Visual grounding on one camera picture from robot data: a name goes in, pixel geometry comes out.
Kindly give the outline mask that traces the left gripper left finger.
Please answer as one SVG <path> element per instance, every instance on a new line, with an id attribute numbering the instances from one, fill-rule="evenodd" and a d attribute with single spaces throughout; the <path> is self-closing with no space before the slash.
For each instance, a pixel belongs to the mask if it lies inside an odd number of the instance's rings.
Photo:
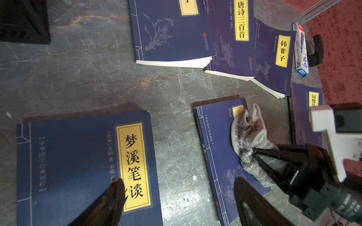
<path id="1" fill-rule="evenodd" d="M 127 200 L 125 186 L 122 179 L 114 179 L 109 187 L 84 212 L 82 212 L 71 226 L 117 226 Z"/>

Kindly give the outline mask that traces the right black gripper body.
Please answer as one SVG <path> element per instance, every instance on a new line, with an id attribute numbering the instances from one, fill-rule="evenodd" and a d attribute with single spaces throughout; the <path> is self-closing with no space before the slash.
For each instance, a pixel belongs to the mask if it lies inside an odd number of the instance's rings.
<path id="1" fill-rule="evenodd" d="M 317 220 L 326 209 L 355 223 L 362 222 L 362 179 L 347 173 L 340 182 L 331 158 L 321 147 L 306 144 L 285 145 L 296 166 L 289 181 L 289 202 L 310 220 Z"/>

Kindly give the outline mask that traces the grey fluffy cleaning cloth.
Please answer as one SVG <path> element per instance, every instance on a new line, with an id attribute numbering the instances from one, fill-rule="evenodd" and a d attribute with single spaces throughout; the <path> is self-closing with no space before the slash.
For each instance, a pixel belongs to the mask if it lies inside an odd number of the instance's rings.
<path id="1" fill-rule="evenodd" d="M 253 104 L 253 112 L 243 110 L 238 114 L 231 127 L 231 142 L 243 169 L 254 176 L 262 186 L 271 187 L 275 183 L 253 157 L 254 149 L 277 150 L 278 147 L 267 138 L 267 129 L 261 110 Z"/>

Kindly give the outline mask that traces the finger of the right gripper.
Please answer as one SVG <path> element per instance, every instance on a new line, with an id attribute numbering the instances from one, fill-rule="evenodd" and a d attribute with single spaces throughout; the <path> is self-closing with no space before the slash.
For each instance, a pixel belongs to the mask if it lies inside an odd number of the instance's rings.
<path id="1" fill-rule="evenodd" d="M 265 161 L 265 157 L 282 162 L 282 169 L 274 169 L 269 163 Z M 290 194 L 292 184 L 297 176 L 297 168 L 292 162 L 286 161 L 285 158 L 273 154 L 255 153 L 254 158 L 266 174 L 274 181 L 274 183 L 285 193 Z"/>
<path id="2" fill-rule="evenodd" d="M 286 161 L 308 161 L 307 147 L 303 145 L 277 145 L 277 149 L 253 148 L 253 156 L 267 156 Z"/>

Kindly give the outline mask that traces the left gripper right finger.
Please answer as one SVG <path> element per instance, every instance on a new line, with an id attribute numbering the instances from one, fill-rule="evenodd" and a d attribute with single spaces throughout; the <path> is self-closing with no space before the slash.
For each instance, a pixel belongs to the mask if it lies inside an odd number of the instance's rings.
<path id="1" fill-rule="evenodd" d="M 243 226 L 293 225 L 242 177 L 235 179 L 234 196 Z"/>

